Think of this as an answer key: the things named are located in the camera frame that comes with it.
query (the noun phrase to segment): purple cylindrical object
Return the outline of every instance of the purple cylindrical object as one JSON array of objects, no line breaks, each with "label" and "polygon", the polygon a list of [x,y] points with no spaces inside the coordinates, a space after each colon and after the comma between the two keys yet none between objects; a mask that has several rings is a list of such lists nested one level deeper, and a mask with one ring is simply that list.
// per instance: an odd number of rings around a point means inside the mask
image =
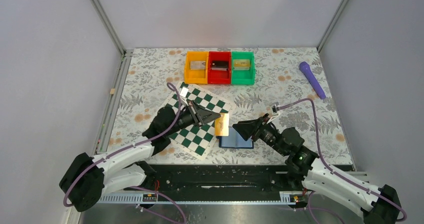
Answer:
[{"label": "purple cylindrical object", "polygon": [[325,99],[326,94],[324,93],[323,88],[321,88],[320,83],[318,83],[317,79],[315,78],[314,74],[312,73],[311,68],[309,67],[309,64],[304,61],[304,62],[299,64],[299,69],[305,75],[306,79],[309,81],[312,88],[315,90],[315,92],[319,96],[319,98]]}]

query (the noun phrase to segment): floral pattern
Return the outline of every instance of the floral pattern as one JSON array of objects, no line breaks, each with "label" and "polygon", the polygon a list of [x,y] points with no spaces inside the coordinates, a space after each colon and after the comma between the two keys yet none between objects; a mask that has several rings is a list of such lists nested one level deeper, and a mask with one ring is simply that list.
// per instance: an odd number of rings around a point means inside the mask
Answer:
[{"label": "floral pattern", "polygon": [[[237,107],[230,124],[251,120],[280,105],[309,97],[315,101],[321,150],[332,164],[352,164],[336,106],[315,48],[137,48],[133,52],[119,108],[113,124],[108,151],[136,141],[149,126],[160,105],[170,94],[166,82],[177,84],[184,79],[187,51],[249,51],[254,53],[256,68],[252,86],[200,85],[202,88],[233,101]],[[310,64],[327,98],[318,98],[299,70],[299,64]],[[281,112],[273,121],[282,131],[296,127],[305,146],[317,152],[313,113],[310,103],[300,103]],[[285,157],[262,141],[254,149],[224,149],[215,144],[204,160],[199,160],[175,144],[149,158],[151,164],[282,164]]]}]

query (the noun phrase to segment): checkerboard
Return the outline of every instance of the checkerboard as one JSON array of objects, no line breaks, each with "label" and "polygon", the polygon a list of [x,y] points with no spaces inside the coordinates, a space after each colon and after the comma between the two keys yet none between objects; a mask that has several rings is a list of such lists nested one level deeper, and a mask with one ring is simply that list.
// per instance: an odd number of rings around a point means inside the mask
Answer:
[{"label": "checkerboard", "polygon": [[[195,85],[186,84],[184,82],[178,83],[178,89],[182,87],[188,88],[188,93],[185,98],[193,100],[200,106],[217,113],[232,113],[236,104],[218,97],[217,95]],[[178,99],[176,94],[171,94],[163,103],[162,106],[171,106],[174,112],[178,110]],[[172,135],[169,135],[172,142],[181,145],[182,149],[191,155],[204,159],[210,152],[211,147],[217,141],[215,136],[215,122],[203,125],[202,127],[195,127],[193,125],[186,127]]]}]

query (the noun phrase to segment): gray wall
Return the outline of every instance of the gray wall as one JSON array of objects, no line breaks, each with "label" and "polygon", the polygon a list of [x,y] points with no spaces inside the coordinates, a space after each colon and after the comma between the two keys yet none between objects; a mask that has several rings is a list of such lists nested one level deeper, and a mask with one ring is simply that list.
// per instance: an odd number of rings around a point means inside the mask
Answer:
[{"label": "gray wall", "polygon": [[59,181],[93,149],[119,55],[90,0],[0,12],[0,223],[59,223]]},{"label": "gray wall", "polygon": [[397,189],[409,222],[424,199],[424,0],[351,0],[321,53],[356,164]]},{"label": "gray wall", "polygon": [[125,48],[314,47],[341,0],[100,0]]}]

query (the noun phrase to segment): metal corner post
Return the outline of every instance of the metal corner post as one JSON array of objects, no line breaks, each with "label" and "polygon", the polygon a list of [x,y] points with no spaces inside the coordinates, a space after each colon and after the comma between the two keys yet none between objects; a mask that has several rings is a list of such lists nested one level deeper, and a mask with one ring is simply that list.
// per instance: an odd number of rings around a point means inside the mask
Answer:
[{"label": "metal corner post", "polygon": [[341,0],[337,10],[335,11],[333,18],[330,21],[330,24],[328,25],[327,29],[324,32],[324,35],[322,36],[321,40],[319,41],[319,44],[317,46],[318,53],[321,53],[322,48],[326,44],[328,37],[330,36],[331,32],[333,31],[335,24],[338,22],[341,14],[343,13],[348,2],[349,2],[349,0]]},{"label": "metal corner post", "polygon": [[124,46],[122,45],[117,33],[115,32],[111,21],[109,20],[108,16],[106,15],[105,10],[102,7],[102,4],[100,4],[99,0],[91,0],[91,2],[93,4],[94,8],[96,9],[101,21],[105,25],[104,27],[106,28],[107,32],[109,33],[110,38],[112,39],[112,42],[117,47],[119,53],[121,55],[124,55],[126,50],[125,50]]}]

